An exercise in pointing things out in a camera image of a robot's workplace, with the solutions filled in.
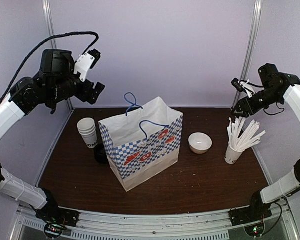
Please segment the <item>checkered paper takeout bag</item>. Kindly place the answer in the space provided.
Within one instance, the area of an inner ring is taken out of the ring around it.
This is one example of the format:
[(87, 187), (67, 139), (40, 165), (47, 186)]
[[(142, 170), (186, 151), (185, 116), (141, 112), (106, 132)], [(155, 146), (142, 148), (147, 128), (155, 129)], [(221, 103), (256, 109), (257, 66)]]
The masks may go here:
[(158, 96), (98, 122), (110, 168), (126, 192), (178, 162), (183, 119)]

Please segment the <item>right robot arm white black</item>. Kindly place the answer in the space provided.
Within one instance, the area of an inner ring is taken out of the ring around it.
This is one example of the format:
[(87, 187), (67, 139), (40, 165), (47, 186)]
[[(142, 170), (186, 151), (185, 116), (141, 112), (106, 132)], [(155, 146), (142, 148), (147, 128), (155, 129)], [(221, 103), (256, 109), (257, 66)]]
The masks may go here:
[[(246, 88), (247, 80), (234, 78), (231, 84), (246, 97), (240, 99), (232, 108), (235, 117), (248, 118), (259, 111), (267, 110), (271, 105), (284, 111), (283, 105), (288, 105), (300, 123), (300, 79), (298, 76), (279, 72), (276, 65), (267, 63), (258, 69), (262, 85), (259, 92)], [(300, 190), (300, 159), (293, 169), (272, 185), (255, 192), (246, 210), (249, 220), (258, 220), (270, 206), (282, 197), (288, 197)]]

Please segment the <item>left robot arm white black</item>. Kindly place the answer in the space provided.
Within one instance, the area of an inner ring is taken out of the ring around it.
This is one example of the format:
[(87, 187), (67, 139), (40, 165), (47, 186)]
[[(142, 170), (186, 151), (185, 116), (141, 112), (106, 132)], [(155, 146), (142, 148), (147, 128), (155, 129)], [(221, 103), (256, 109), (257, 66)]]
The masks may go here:
[[(72, 36), (94, 36), (95, 40), (77, 60), (74, 60), (69, 50), (45, 49), (38, 73), (34, 77), (16, 80), (25, 63), (41, 46), (50, 40)], [(48, 37), (30, 51), (0, 98), (0, 140), (39, 105), (45, 105), (54, 114), (58, 103), (72, 97), (91, 105), (97, 102), (105, 85), (87, 80), (87, 73), (101, 58), (101, 53), (92, 49), (98, 40), (99, 35), (93, 31), (70, 32)], [(49, 190), (35, 187), (12, 176), (1, 163), (0, 193), (27, 203), (39, 216), (47, 217), (51, 222), (62, 218), (62, 211)]]

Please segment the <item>bundle of white wrapped straws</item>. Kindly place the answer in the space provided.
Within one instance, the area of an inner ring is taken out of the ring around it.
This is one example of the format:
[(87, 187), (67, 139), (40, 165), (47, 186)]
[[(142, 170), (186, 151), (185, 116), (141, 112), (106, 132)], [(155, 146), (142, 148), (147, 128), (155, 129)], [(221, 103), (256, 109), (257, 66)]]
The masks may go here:
[(258, 145), (261, 142), (261, 137), (266, 134), (265, 130), (256, 134), (260, 129), (260, 123), (255, 120), (252, 120), (244, 128), (246, 120), (244, 117), (229, 118), (229, 126), (227, 127), (228, 145), (236, 152), (244, 152)]

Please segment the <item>stack of white paper cups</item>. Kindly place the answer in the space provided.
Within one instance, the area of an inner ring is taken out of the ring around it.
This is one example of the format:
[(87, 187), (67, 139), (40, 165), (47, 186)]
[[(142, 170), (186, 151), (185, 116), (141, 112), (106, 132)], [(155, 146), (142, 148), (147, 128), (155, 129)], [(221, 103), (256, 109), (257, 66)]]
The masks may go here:
[(84, 143), (89, 149), (93, 149), (98, 144), (96, 123), (93, 118), (86, 117), (77, 123), (77, 130)]

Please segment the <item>white cup holding straws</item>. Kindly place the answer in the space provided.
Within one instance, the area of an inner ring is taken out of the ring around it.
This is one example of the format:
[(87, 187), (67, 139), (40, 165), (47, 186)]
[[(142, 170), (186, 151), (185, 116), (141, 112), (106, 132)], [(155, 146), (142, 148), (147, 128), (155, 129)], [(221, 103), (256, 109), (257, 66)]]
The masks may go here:
[(238, 161), (242, 154), (242, 151), (236, 151), (230, 145), (228, 145), (224, 160), (227, 164), (233, 165)]

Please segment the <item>white ceramic bowl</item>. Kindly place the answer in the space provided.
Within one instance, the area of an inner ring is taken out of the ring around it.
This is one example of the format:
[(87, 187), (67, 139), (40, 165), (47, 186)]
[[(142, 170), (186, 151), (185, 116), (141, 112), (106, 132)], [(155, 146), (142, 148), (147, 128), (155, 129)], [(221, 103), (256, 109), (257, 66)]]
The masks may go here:
[(188, 145), (193, 153), (202, 155), (212, 147), (213, 141), (207, 134), (195, 132), (189, 136)]

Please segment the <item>stack of black cup lids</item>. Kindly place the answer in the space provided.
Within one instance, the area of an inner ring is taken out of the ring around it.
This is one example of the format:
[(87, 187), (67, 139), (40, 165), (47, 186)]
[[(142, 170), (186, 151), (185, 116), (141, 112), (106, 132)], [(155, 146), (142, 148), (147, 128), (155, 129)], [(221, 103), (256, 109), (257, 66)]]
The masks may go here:
[(99, 163), (99, 164), (108, 164), (108, 158), (106, 155), (106, 150), (103, 144), (98, 144), (94, 150), (94, 159)]

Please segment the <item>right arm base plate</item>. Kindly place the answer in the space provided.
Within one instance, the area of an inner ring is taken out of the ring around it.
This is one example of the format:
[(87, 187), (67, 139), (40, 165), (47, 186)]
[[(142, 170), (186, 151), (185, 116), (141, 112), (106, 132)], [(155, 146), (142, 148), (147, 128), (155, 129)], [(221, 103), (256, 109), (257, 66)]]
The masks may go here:
[(272, 216), (269, 209), (262, 212), (252, 212), (250, 207), (231, 209), (228, 213), (233, 227), (261, 221)]

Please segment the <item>right aluminium corner post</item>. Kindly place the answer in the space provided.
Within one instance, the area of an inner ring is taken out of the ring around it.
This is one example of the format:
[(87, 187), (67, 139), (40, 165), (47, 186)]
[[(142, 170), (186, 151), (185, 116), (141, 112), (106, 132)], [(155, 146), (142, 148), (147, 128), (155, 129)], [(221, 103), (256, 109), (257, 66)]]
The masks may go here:
[(260, 21), (262, 16), (262, 6), (263, 1), (262, 0), (255, 0), (254, 1), (254, 9), (251, 19), (251, 26), (250, 26), (250, 33), (249, 33), (249, 39), (246, 49), (246, 54), (243, 62), (242, 71), (240, 74), (239, 79), (240, 80), (247, 80), (249, 71), (251, 68), (251, 63), (253, 59), (254, 49), (257, 42), (257, 37), (259, 33), (260, 28)]

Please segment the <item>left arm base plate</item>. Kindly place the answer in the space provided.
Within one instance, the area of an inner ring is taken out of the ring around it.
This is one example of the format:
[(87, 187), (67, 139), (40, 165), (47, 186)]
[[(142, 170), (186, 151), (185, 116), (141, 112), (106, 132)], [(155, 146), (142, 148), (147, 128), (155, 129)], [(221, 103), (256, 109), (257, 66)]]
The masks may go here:
[(42, 210), (34, 210), (36, 217), (45, 223), (55, 224), (61, 227), (76, 227), (79, 221), (80, 213), (75, 210), (59, 208), (56, 213), (45, 213)]

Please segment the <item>aluminium front rail frame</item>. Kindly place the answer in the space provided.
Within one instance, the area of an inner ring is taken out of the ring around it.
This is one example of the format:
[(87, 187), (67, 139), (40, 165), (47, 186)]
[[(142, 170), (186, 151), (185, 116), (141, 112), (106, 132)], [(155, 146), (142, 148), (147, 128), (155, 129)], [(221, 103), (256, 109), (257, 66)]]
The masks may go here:
[(271, 206), (263, 220), (233, 225), (229, 210), (172, 215), (122, 215), (80, 210), (76, 226), (58, 240), (254, 240), (253, 229), (263, 228), (261, 240), (299, 240), (300, 234), (287, 201)]

